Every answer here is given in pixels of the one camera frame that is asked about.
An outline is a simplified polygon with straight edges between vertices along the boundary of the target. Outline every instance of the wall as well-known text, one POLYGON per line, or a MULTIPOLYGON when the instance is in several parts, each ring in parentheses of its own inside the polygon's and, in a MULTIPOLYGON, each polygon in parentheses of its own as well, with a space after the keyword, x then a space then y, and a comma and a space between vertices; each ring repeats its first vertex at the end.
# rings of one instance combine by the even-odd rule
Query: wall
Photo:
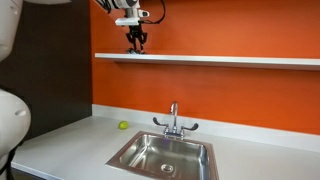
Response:
POLYGON ((24 3, 0 85, 31 105, 27 139, 91 115, 89 2, 24 3))
MULTIPOLYGON (((91 2, 93 103, 320 134, 320 72, 114 63, 95 52, 124 53, 120 12, 91 2)), ((161 17, 158 1, 142 7, 161 17)), ((320 3, 167 1, 167 18, 145 25, 150 54, 320 58, 320 3)))

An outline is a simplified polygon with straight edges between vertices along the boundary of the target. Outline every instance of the chrome faucet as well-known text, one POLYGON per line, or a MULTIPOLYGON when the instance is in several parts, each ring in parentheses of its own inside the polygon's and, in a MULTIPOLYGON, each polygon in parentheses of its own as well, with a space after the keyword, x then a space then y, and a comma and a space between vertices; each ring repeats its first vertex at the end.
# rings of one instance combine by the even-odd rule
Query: chrome faucet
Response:
POLYGON ((173 122, 173 128, 172 128, 172 132, 170 132, 170 128, 169 128, 169 124, 160 124, 157 120, 156 117, 153 118, 153 122, 158 125, 158 126, 165 126, 166 128, 163 131, 164 135, 169 135, 169 136, 177 136, 177 137, 184 137, 184 130, 190 130, 190 131, 194 131, 196 129, 198 129, 199 125, 198 123, 195 123, 193 125, 192 128, 186 128, 184 126, 181 126, 181 131, 180 133, 178 133, 178 128, 177 128, 177 118, 178 118, 178 102, 177 101, 173 101, 172 105, 171 105, 171 109, 170 109, 170 114, 174 115, 174 122, 173 122))

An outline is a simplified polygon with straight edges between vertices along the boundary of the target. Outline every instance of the countertop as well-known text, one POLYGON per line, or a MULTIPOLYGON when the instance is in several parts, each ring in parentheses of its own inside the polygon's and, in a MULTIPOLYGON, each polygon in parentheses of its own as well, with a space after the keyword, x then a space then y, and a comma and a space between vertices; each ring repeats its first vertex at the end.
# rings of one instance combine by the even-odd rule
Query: countertop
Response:
MULTIPOLYGON (((105 165, 136 133, 161 134, 163 127, 92 116, 26 141, 12 167, 45 178, 67 180, 149 179, 105 165)), ((320 153, 194 132, 186 139, 213 145, 220 180, 318 180, 320 153)))

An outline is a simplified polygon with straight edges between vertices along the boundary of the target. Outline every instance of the sink basin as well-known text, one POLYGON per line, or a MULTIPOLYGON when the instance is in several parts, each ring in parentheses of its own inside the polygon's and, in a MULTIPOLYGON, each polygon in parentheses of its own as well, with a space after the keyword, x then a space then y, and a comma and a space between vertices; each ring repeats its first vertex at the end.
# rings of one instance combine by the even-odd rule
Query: sink basin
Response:
POLYGON ((143 131, 107 164, 155 179, 218 180, 211 144, 143 131))

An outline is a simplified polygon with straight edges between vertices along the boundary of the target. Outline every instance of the shelf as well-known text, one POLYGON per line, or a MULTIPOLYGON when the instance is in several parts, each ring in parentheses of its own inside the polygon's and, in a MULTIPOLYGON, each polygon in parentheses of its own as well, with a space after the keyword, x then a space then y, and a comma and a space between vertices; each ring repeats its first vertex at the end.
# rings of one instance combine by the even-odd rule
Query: shelf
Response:
POLYGON ((156 63, 156 64, 320 71, 320 59, 232 57, 232 56, 138 55, 138 54, 109 54, 109 53, 95 53, 95 57, 108 59, 114 62, 124 62, 124 63, 156 63))

